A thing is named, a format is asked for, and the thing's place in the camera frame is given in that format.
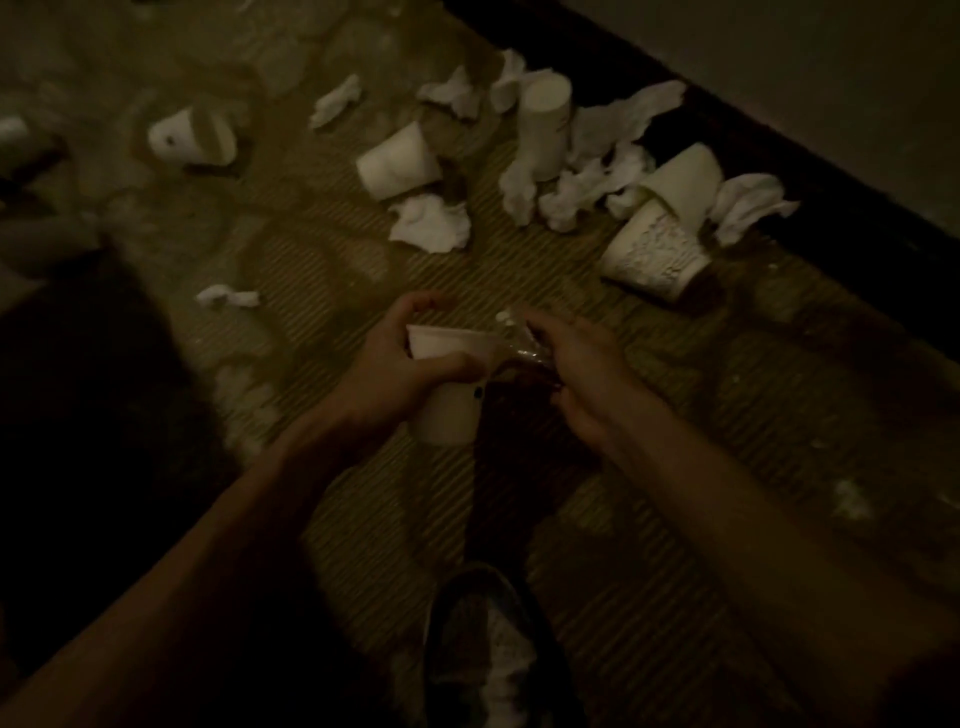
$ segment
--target person's left arm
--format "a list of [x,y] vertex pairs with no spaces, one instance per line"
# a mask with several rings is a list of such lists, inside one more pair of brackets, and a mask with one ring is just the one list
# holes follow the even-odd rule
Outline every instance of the person's left arm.
[[448,381],[473,382],[465,354],[414,361],[406,324],[448,308],[438,292],[400,298],[336,389],[291,425],[157,564],[0,708],[4,726],[190,721],[242,636],[277,546],[302,531],[327,484],[379,447]]

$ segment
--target person's left hand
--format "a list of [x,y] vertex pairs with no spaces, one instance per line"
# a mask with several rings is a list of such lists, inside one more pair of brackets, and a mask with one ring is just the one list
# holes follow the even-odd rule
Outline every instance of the person's left hand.
[[449,310],[455,299],[440,291],[401,296],[367,334],[363,349],[343,379],[305,418],[334,421],[348,434],[354,456],[382,445],[427,396],[445,382],[469,384],[487,375],[485,365],[458,352],[414,360],[407,353],[407,324],[418,313]]

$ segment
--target forearm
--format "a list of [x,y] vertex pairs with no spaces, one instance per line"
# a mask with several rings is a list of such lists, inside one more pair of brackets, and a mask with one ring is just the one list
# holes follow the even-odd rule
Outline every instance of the forearm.
[[955,639],[954,614],[760,488],[724,451],[636,391],[610,457],[720,577],[771,657],[829,715],[866,719],[883,684]]
[[291,427],[143,578],[11,697],[0,723],[186,722],[244,634],[264,566],[277,546],[296,539],[343,468],[345,434],[344,424],[322,409]]

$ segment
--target person's right arm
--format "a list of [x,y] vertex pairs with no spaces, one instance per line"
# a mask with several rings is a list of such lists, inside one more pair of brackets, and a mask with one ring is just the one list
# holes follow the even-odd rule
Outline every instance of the person's right arm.
[[686,536],[824,716],[875,720],[891,678],[957,641],[950,609],[761,488],[639,381],[607,329],[525,316],[554,350],[571,429]]

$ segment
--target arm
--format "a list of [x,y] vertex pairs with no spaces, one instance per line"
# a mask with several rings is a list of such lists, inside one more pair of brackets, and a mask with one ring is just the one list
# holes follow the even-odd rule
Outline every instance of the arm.
[[0,724],[189,722],[244,633],[276,547],[297,538],[326,485],[385,441],[436,385],[483,377],[483,365],[465,355],[414,361],[404,350],[412,316],[449,303],[431,292],[397,301],[334,392],[39,670],[0,710]]
[[643,386],[612,334],[527,312],[554,348],[555,403],[719,577],[767,653],[826,716],[876,717],[892,677],[957,639],[957,617],[764,491]]

